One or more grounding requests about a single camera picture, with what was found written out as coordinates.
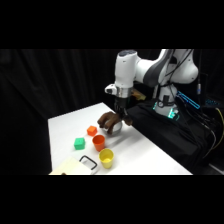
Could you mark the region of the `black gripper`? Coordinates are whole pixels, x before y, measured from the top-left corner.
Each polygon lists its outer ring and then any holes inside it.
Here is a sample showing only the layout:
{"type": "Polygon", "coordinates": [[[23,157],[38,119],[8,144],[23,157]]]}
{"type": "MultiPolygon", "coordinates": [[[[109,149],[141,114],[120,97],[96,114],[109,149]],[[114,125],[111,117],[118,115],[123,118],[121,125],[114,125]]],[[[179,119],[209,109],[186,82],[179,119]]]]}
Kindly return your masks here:
{"type": "Polygon", "coordinates": [[[123,120],[129,119],[128,113],[125,112],[128,107],[129,101],[130,101],[130,98],[119,98],[119,97],[115,98],[115,103],[114,103],[115,112],[119,116],[124,114],[123,120]]]}

